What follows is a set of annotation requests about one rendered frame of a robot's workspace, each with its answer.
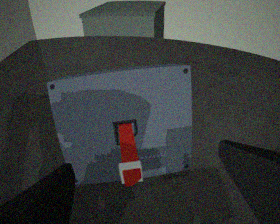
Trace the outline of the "red peg with white band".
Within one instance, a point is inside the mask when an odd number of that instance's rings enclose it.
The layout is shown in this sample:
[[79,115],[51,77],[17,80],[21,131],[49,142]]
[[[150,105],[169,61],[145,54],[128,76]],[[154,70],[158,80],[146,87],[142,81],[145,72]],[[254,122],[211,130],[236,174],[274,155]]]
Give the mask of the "red peg with white band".
[[141,159],[137,154],[134,131],[132,124],[119,124],[121,163],[119,173],[122,184],[134,186],[136,182],[142,181]]

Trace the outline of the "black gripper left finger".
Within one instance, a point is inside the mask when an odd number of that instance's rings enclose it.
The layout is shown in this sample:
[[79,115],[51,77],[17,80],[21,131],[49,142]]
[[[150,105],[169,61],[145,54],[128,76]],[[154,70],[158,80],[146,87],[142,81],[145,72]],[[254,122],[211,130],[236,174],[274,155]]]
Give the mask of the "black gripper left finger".
[[64,163],[0,206],[0,224],[69,224],[75,173]]

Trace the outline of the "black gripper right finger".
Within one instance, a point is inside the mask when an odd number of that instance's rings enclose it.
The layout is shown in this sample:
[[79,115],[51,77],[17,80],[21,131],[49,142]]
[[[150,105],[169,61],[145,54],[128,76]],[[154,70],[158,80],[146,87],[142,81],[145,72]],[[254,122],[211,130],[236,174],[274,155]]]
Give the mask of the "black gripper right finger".
[[222,139],[219,157],[260,224],[280,224],[280,152]]

